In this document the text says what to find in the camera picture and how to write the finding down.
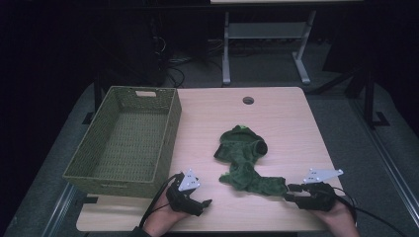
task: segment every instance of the table leg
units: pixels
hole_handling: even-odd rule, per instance
[[[230,82],[230,62],[228,61],[228,12],[226,12],[224,23],[224,55],[222,56],[222,84],[229,85]]]
[[[308,77],[307,71],[305,70],[304,64],[302,63],[302,54],[304,53],[305,46],[307,45],[308,37],[310,36],[311,28],[313,25],[314,17],[316,11],[311,11],[306,22],[304,32],[301,38],[301,45],[299,50],[293,52],[293,61],[295,62],[296,69],[298,70],[299,77],[303,84],[310,84],[310,79]]]

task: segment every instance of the crumpled fabric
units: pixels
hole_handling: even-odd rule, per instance
[[[262,177],[255,171],[256,162],[268,153],[268,146],[249,127],[237,125],[225,132],[219,141],[214,158],[231,163],[229,172],[219,177],[220,182],[230,184],[238,191],[263,196],[282,197],[288,191],[283,177]]]

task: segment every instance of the table top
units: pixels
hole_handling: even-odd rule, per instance
[[[190,168],[201,186],[196,201],[212,199],[199,216],[187,218],[172,231],[311,231],[324,225],[306,210],[281,197],[236,191],[218,178],[229,163],[213,158],[220,136],[236,125],[248,126],[263,137],[268,153],[255,164],[263,177],[284,177],[301,184],[310,168],[335,169],[305,95],[295,87],[179,89],[182,115],[170,176]],[[243,103],[251,97],[252,105]],[[342,188],[338,178],[327,181]],[[99,197],[85,203],[77,221],[80,231],[130,231],[138,225],[151,200]]]

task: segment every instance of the person's arm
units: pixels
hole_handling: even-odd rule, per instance
[[[360,236],[351,211],[338,200],[336,200],[335,205],[329,211],[309,210],[309,212],[320,218],[335,237]]]
[[[169,200],[166,197],[166,191],[167,189],[160,196],[153,209],[161,206],[164,207],[152,212],[142,227],[142,230],[151,237],[158,237],[165,234],[177,222],[190,216],[188,213],[172,210],[172,207],[169,205]]]

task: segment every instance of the wicker basket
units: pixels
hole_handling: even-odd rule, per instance
[[[153,198],[169,175],[176,89],[111,87],[63,178],[98,195]]]

